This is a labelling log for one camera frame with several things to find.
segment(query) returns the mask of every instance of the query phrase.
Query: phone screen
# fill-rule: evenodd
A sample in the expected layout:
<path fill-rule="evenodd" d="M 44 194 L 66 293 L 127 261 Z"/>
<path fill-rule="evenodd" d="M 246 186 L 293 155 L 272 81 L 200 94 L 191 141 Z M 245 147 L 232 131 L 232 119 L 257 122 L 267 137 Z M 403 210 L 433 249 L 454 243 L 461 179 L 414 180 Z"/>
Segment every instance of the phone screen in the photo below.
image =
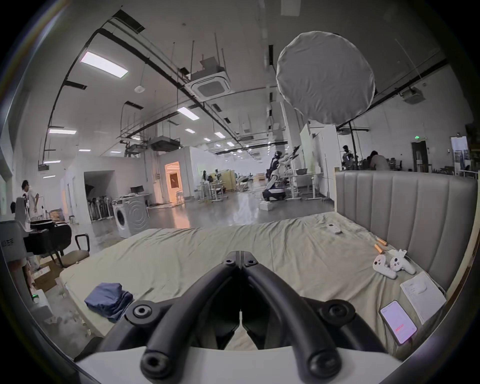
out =
<path fill-rule="evenodd" d="M 417 327 L 412 319 L 410 319 L 396 300 L 380 309 L 380 314 L 400 345 L 405 343 L 417 331 Z"/>

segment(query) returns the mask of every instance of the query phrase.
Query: gray headboard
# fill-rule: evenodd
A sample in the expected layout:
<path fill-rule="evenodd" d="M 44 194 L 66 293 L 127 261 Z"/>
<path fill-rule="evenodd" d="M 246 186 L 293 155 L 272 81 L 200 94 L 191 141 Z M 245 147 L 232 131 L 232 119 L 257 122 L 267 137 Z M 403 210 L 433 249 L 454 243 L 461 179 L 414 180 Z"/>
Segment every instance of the gray headboard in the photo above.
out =
<path fill-rule="evenodd" d="M 470 239 L 477 180 L 395 171 L 336 172 L 336 210 L 407 255 L 444 289 Z"/>

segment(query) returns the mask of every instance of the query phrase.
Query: notebook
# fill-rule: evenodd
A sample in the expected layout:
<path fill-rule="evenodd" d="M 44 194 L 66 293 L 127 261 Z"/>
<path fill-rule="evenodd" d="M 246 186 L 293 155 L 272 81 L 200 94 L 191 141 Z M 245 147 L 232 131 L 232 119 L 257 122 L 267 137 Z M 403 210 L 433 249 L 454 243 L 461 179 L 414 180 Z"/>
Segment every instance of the notebook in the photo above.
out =
<path fill-rule="evenodd" d="M 446 303 L 443 293 L 425 272 L 419 273 L 400 286 L 422 325 Z"/>
<path fill-rule="evenodd" d="M 412 319 L 409 318 L 396 300 L 380 309 L 380 314 L 388 324 L 398 344 L 405 343 L 417 331 Z"/>

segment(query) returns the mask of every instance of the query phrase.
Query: folded blue cloth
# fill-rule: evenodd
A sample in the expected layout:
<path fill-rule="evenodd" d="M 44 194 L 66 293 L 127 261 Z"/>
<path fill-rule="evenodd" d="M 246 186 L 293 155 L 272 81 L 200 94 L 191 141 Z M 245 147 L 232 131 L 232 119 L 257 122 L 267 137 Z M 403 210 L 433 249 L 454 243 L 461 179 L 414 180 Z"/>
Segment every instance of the folded blue cloth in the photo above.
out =
<path fill-rule="evenodd" d="M 85 299 L 92 311 L 116 323 L 133 301 L 130 292 L 121 289 L 119 283 L 100 283 Z"/>

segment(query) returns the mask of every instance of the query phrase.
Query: remote control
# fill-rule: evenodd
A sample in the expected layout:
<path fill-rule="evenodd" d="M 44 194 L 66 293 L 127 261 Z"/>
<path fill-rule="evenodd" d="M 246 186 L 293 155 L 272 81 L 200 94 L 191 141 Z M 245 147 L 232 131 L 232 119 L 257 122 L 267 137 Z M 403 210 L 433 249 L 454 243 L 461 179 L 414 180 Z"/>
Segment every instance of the remote control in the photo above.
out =
<path fill-rule="evenodd" d="M 392 255 L 392 259 L 390 260 L 390 269 L 392 271 L 398 272 L 401 269 L 410 273 L 411 275 L 415 274 L 415 267 L 410 264 L 410 262 L 405 258 L 405 254 L 407 251 L 388 251 Z"/>
<path fill-rule="evenodd" d="M 327 224 L 327 228 L 334 235 L 338 235 L 339 233 L 342 233 L 341 229 L 337 227 L 335 224 Z"/>
<path fill-rule="evenodd" d="M 373 261 L 373 270 L 391 279 L 396 278 L 396 272 L 388 267 L 384 254 L 375 257 L 375 260 Z"/>

